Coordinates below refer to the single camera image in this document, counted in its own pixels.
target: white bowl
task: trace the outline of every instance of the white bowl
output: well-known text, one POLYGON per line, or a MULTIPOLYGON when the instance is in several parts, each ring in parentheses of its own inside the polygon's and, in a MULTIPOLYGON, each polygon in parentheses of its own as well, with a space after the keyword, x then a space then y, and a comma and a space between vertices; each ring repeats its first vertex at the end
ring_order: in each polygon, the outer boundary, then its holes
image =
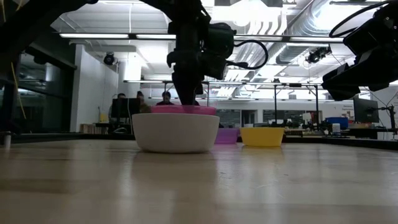
POLYGON ((132 116, 138 146, 150 152, 209 151, 216 140, 220 118, 199 114, 143 113, 132 116))

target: ceiling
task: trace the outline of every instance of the ceiling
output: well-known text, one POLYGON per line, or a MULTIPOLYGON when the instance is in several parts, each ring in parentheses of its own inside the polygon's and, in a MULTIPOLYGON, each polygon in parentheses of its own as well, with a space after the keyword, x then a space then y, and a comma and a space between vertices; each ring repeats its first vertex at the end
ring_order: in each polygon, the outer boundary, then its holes
MULTIPOLYGON (((285 0, 283 8, 267 7, 261 0, 230 0, 230 6, 217 6, 221 0, 202 0, 206 10, 214 22, 225 22, 238 34, 252 35, 328 35, 331 28, 346 16, 362 8, 362 6, 335 6, 330 0, 314 0, 312 6, 303 11, 298 19, 294 19, 302 11, 309 0, 285 0), (312 30, 306 30, 310 23, 312 30)), ((151 33, 166 34, 169 18, 161 11, 140 1, 104 1, 95 5, 86 5, 75 12, 60 16, 52 27, 59 33, 151 33)), ((360 26, 368 20, 373 12, 354 19, 342 29, 360 26)), ((85 44, 86 50, 102 58, 105 52, 113 51, 119 61, 127 61, 131 52, 137 52, 142 58, 142 77, 164 78, 173 72, 166 62, 166 56, 174 49, 173 40, 74 40, 77 44, 85 44)), ((308 52, 325 44, 306 47, 291 47, 293 55, 286 64, 276 65, 275 59, 283 51, 285 44, 268 43, 270 60, 263 68, 248 73, 240 71, 237 75, 226 77, 225 81, 270 82, 280 78, 284 82, 322 82, 322 76, 339 66, 340 63, 353 63, 353 54, 342 44, 331 44, 333 55, 317 64, 309 65, 305 61, 308 52)), ((250 64, 260 63, 263 52, 256 45, 234 49, 230 60, 244 60, 250 64)))

